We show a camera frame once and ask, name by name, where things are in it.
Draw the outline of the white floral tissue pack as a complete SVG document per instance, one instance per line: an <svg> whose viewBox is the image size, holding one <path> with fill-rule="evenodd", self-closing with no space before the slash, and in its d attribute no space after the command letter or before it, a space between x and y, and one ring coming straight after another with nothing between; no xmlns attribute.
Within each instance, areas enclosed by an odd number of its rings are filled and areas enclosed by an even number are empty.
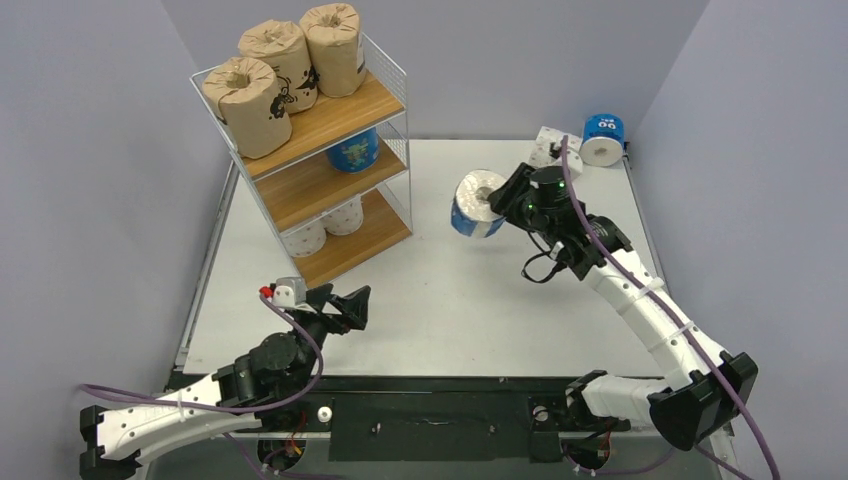
<svg viewBox="0 0 848 480"><path fill-rule="evenodd" d="M581 136L542 126L527 163L534 168L542 168L561 166L563 159L566 159L571 178L576 179L584 170L584 162L579 153L581 146Z"/></svg>

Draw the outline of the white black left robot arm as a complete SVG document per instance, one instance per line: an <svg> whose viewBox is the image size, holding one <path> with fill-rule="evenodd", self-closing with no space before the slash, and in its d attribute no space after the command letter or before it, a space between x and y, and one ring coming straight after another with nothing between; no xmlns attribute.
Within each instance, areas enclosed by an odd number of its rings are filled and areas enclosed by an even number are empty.
<svg viewBox="0 0 848 480"><path fill-rule="evenodd" d="M364 330L370 296L368 285L338 295L330 283L308 288L280 278L258 297L289 330L267 336L232 363L160 397L81 385L116 406L81 410L80 477L131 479L158 457L218 434L291 427L298 402L323 376L326 338Z"/></svg>

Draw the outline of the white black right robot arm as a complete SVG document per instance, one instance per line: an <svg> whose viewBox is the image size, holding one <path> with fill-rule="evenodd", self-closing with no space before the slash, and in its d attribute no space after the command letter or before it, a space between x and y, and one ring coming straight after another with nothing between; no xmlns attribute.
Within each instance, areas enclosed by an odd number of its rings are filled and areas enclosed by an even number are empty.
<svg viewBox="0 0 848 480"><path fill-rule="evenodd" d="M658 379L594 370L573 381L563 402L572 424L647 424L672 447L690 451L741 413L756 363L746 353L730 354L680 310L625 233L571 195L561 167L522 163L486 201L497 218L538 235L553 270L571 271L600 295L660 369Z"/></svg>

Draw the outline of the blue white roll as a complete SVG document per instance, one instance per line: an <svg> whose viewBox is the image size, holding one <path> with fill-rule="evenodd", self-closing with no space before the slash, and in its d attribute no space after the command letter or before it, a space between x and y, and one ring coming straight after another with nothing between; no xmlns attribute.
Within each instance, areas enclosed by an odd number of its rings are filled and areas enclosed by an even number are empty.
<svg viewBox="0 0 848 480"><path fill-rule="evenodd" d="M469 238L487 238L504 223L491 209L488 196L506 183L502 175L485 169L468 172L457 185L450 222L453 229Z"/></svg>

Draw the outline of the blue cartoon-face roll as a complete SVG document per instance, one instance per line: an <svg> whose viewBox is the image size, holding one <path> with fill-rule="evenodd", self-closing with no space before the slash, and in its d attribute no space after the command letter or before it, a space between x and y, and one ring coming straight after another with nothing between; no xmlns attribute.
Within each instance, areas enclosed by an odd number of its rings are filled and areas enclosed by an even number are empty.
<svg viewBox="0 0 848 480"><path fill-rule="evenodd" d="M625 128L621 118L610 113L590 116L583 126L579 154L596 167L610 167L624 156Z"/></svg>

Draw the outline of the blue toilet roll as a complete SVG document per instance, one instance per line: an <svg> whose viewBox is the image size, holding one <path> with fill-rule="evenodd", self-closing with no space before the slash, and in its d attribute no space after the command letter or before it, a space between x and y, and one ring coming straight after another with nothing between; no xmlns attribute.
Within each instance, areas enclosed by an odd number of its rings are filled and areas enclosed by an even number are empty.
<svg viewBox="0 0 848 480"><path fill-rule="evenodd" d="M325 154L330 165L343 173L359 173L370 168L379 156L379 136L376 128L363 131L332 147Z"/></svg>

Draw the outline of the brown roll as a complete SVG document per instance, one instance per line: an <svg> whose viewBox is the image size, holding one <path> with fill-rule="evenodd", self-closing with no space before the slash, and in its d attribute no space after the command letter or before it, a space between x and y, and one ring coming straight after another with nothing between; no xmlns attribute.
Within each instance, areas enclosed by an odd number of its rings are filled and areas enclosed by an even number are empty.
<svg viewBox="0 0 848 480"><path fill-rule="evenodd" d="M348 3L309 9L300 19L318 88L328 97L352 95L366 75L361 17Z"/></svg>
<svg viewBox="0 0 848 480"><path fill-rule="evenodd" d="M306 37L292 21L267 20L246 30L239 42L242 56L259 59L275 72L286 111L296 114L317 101L318 74Z"/></svg>
<svg viewBox="0 0 848 480"><path fill-rule="evenodd" d="M289 141L293 127L285 97L267 63L232 57L207 75L201 91L241 156L259 159Z"/></svg>

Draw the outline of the white wire wooden shelf rack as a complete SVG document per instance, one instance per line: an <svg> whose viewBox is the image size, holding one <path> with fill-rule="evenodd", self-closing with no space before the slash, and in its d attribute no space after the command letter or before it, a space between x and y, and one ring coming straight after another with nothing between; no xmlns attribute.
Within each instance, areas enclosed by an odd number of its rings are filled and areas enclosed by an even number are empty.
<svg viewBox="0 0 848 480"><path fill-rule="evenodd" d="M407 74L367 34L361 41L366 77L360 88L347 97L320 96L311 109L294 116L290 140L271 154L241 157L230 129L215 123L232 171L244 181L279 246L360 201L364 219L356 231L331 234L321 249L302 258L285 248L285 259L310 287L335 280L413 233ZM378 137L372 166L344 173L331 165L331 148L369 132Z"/></svg>

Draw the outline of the white red-dotted toilet roll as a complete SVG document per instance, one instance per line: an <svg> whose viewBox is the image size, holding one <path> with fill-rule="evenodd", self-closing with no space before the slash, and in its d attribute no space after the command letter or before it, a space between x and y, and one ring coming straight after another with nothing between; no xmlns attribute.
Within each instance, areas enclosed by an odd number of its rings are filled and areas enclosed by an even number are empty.
<svg viewBox="0 0 848 480"><path fill-rule="evenodd" d="M364 223L363 203L360 196L349 199L321 219L324 229L334 236L356 232Z"/></svg>
<svg viewBox="0 0 848 480"><path fill-rule="evenodd" d="M321 220L315 220L291 233L281 236L287 253L295 258L305 258L321 250L327 238Z"/></svg>

